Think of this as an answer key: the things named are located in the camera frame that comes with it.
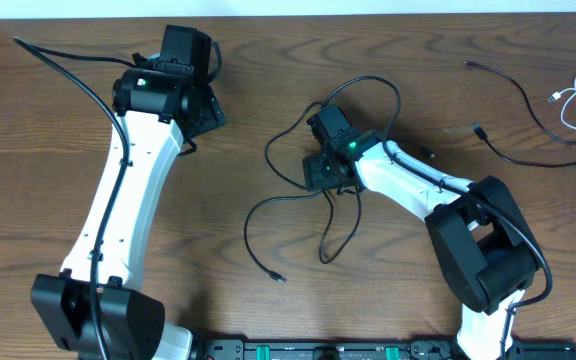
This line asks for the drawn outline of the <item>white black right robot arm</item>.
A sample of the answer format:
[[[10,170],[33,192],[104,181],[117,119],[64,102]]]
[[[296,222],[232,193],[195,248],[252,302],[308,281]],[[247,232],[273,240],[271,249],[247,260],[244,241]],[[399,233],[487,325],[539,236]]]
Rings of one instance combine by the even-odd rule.
[[[507,186],[436,170],[376,131],[353,127],[336,105],[307,125],[321,149],[303,161],[307,189],[369,190],[421,219],[462,304],[460,350],[470,359],[508,354],[514,312],[545,259]]]

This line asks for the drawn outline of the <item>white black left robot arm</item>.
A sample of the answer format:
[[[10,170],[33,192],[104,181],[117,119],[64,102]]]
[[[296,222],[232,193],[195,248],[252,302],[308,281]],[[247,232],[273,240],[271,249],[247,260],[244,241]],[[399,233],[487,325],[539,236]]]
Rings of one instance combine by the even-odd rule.
[[[135,55],[102,110],[112,124],[107,161],[89,214],[57,275],[40,274],[31,302],[55,344],[82,359],[190,359],[192,333],[168,323],[142,292],[144,261],[161,191],[195,138],[224,124],[212,90],[218,44],[169,25],[162,46]]]

